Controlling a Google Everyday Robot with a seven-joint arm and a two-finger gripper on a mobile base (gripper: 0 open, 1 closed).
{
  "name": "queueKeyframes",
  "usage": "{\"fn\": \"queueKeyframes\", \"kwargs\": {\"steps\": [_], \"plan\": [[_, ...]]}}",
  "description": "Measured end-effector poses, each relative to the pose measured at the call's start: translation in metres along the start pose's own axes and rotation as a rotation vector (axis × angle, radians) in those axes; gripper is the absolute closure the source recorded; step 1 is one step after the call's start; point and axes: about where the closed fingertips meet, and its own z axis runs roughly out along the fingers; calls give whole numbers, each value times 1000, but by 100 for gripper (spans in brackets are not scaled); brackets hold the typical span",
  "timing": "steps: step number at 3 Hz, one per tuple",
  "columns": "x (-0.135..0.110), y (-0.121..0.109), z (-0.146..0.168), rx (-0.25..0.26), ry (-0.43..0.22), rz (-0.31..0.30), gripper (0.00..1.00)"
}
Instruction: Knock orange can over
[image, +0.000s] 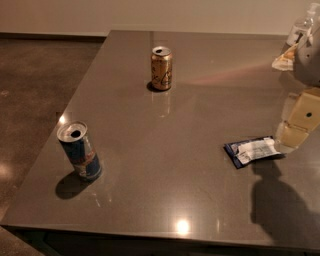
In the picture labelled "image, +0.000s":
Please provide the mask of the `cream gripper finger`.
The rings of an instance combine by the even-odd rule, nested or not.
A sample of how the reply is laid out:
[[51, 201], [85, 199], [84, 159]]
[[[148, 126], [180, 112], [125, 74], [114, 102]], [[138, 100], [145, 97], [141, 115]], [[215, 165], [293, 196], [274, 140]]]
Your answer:
[[288, 123], [308, 132], [320, 124], [320, 88], [304, 90], [297, 98]]
[[297, 94], [289, 93], [284, 101], [281, 122], [275, 133], [276, 149], [297, 149], [308, 137], [306, 130], [289, 124], [289, 117], [297, 99]]

